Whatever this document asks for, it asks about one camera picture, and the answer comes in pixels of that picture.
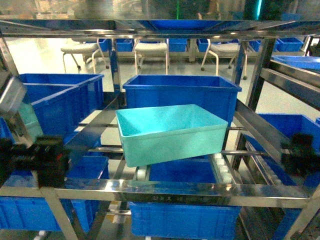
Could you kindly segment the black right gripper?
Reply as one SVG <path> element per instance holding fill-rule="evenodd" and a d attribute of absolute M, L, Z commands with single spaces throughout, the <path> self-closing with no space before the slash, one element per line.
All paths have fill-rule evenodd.
<path fill-rule="evenodd" d="M 307 177 L 320 171 L 320 153 L 313 148 L 314 136 L 295 133 L 290 141 L 281 143 L 281 164 L 286 173 Z"/>

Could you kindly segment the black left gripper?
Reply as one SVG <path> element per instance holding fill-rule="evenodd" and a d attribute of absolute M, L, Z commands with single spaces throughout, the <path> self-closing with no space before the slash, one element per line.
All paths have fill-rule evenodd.
<path fill-rule="evenodd" d="M 0 139 L 0 185 L 16 171 L 35 171 L 38 186 L 59 188 L 65 184 L 70 150 L 59 136 L 39 136 L 27 147 L 9 138 Z"/>

